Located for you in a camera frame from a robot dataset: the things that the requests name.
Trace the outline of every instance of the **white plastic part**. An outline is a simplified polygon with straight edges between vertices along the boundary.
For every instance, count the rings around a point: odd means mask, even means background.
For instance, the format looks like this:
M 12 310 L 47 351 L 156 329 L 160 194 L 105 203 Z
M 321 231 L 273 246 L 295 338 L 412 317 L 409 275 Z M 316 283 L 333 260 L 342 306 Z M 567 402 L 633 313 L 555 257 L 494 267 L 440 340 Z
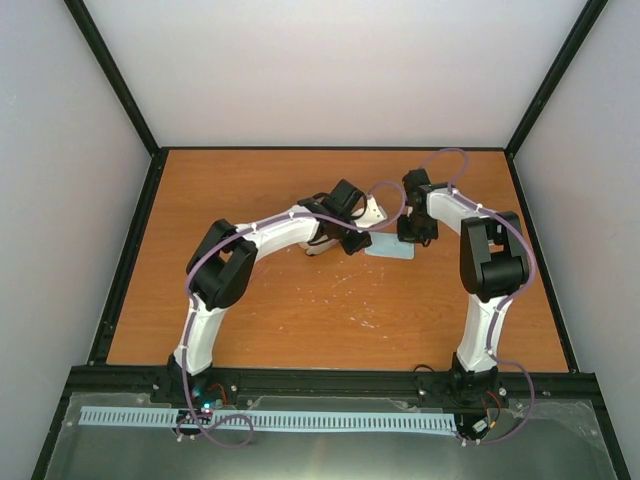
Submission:
M 492 298 L 483 303 L 476 295 L 469 295 L 469 309 L 467 310 L 467 322 L 464 327 L 462 342 L 458 347 L 457 355 L 460 364 L 468 372 L 484 372 L 490 370 L 496 364 L 489 354 L 496 355 L 502 324 L 511 302 L 508 302 L 498 314 L 496 326 L 491 334 L 491 349 L 487 351 L 487 336 L 489 325 L 498 304 L 505 297 Z
M 362 214 L 362 208 L 353 212 L 354 217 L 357 217 L 361 214 Z M 354 223 L 356 224 L 357 227 L 370 228 L 370 227 L 373 227 L 374 225 L 384 222 L 386 219 L 387 219 L 386 212 L 383 210 L 383 208 L 380 205 L 378 205 L 378 202 L 376 202 L 376 199 L 372 195 L 369 195 L 367 196 L 366 212 L 361 218 L 355 220 Z M 329 250 L 331 247 L 333 247 L 338 243 L 337 240 L 329 240 L 325 242 L 326 239 L 327 239 L 326 235 L 323 235 L 317 240 L 317 242 L 320 243 L 320 245 L 311 246 L 307 243 L 301 243 L 300 247 L 306 250 L 306 254 L 309 256 L 320 255 L 321 253 L 326 252 L 327 250 Z
M 465 218 L 486 217 L 455 199 L 446 188 L 434 190 L 427 195 L 427 213 L 458 235 L 460 235 L 461 222 Z
M 471 209 L 454 198 L 446 188 L 428 194 L 427 213 L 432 218 L 443 222 L 458 235 L 460 235 L 462 220 L 465 218 L 486 217 L 486 215 L 479 214 L 477 209 Z M 489 354 L 495 355 L 498 350 L 502 324 L 511 302 L 502 307 L 500 311 L 491 335 L 489 351 L 487 351 L 487 335 L 495 309 L 504 298 L 492 298 L 483 303 L 476 295 L 469 295 L 464 336 L 457 350 L 458 360 L 466 371 L 483 372 L 490 370 L 496 364 Z
M 309 212 L 304 207 L 294 205 L 289 210 L 284 212 L 295 214 L 299 212 Z M 249 225 L 237 225 L 238 230 L 242 230 L 249 227 Z M 308 242 L 316 234 L 318 228 L 318 221 L 312 217 L 289 217 L 281 222 L 274 223 L 268 227 L 262 229 L 254 229 L 253 232 L 244 236 L 245 239 L 250 240 L 256 244 L 258 248 L 258 254 L 256 256 L 256 262 L 261 258 L 266 257 L 270 253 L 273 253 L 281 248 L 286 248 L 289 245 L 296 243 Z M 198 298 L 198 305 L 194 309 L 193 305 L 190 305 L 189 312 L 187 314 L 187 322 L 185 322 L 185 328 L 182 332 L 182 339 L 180 345 L 174 350 L 173 354 L 176 359 L 176 363 L 182 365 L 182 351 L 183 344 L 187 344 L 187 365 L 186 370 L 191 375 L 196 375 L 211 365 L 213 344 L 216 341 L 218 330 L 222 324 L 222 320 L 227 312 L 228 308 L 214 308 L 209 311 Z M 193 326 L 189 334 L 189 338 L 184 340 L 186 334 L 186 327 L 191 315 L 195 314 Z
M 83 406 L 78 425 L 102 427 L 176 428 L 184 410 L 155 407 L 93 407 Z M 210 418 L 201 419 L 211 425 L 223 418 L 242 413 L 251 418 L 257 432 L 398 432 L 455 435 L 457 431 L 452 413 L 421 412 L 323 412 L 273 410 L 213 410 Z M 180 430 L 197 426 L 193 419 L 185 418 Z M 234 418 L 222 423 L 219 430 L 249 429 L 247 422 Z
M 472 428 L 474 432 L 480 433 L 485 431 L 488 426 L 487 422 L 484 419 L 481 419 L 474 423 Z

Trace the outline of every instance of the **white cable tray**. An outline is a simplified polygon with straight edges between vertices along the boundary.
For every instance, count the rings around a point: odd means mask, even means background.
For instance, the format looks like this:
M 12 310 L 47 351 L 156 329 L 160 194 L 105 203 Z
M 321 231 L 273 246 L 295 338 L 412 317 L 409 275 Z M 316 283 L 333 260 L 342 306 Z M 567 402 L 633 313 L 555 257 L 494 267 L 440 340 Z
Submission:
M 109 427 L 175 428 L 185 410 L 148 407 L 82 407 L 79 425 Z M 210 425 L 234 413 L 251 418 L 254 429 L 262 432 L 397 432 L 453 435 L 456 431 L 450 413 L 362 413 L 362 412 L 297 412 L 214 410 Z M 192 420 L 181 428 L 196 428 Z M 220 425 L 222 430 L 248 430 L 247 424 L 233 418 Z

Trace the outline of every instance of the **white wall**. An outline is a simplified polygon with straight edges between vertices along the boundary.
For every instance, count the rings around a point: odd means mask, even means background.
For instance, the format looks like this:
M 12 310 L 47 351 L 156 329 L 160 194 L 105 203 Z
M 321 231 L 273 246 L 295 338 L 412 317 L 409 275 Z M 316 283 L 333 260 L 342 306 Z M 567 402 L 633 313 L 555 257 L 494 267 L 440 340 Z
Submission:
M 88 0 L 161 145 L 507 144 L 585 0 Z
M 62 1 L 0 2 L 0 477 L 86 362 L 148 165 Z
M 516 158 L 581 369 L 640 478 L 640 3 L 609 2 Z

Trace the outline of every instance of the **orange wooden board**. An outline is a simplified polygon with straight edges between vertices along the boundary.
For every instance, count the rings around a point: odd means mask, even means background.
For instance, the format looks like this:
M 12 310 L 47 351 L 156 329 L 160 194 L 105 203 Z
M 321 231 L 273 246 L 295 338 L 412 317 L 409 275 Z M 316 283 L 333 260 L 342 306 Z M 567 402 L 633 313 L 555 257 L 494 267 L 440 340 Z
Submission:
M 248 223 L 346 178 L 366 190 L 400 182 L 426 157 L 405 151 L 173 150 L 169 154 L 135 265 L 110 364 L 164 364 L 187 313 L 185 266 L 215 220 Z M 519 207 L 502 152 L 471 152 L 457 186 L 496 210 Z M 460 168 L 456 154 L 428 166 L 432 181 Z M 399 206 L 392 188 L 376 198 Z M 462 338 L 467 294 L 458 273 L 459 237 L 446 227 L 413 260 L 340 247 L 307 257 L 281 250 L 254 268 L 214 346 L 214 363 L 245 367 L 401 369 L 427 363 L 447 369 Z M 514 302 L 499 353 L 533 371 L 566 371 L 540 279 Z

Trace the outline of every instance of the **light blue cloth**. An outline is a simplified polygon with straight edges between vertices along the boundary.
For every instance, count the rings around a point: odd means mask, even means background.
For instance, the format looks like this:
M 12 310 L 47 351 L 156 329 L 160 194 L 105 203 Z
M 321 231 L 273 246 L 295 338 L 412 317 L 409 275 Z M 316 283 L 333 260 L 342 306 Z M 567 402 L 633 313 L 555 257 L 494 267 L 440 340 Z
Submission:
M 395 233 L 371 232 L 371 246 L 365 248 L 364 253 L 374 257 L 412 260 L 414 245 L 399 241 Z

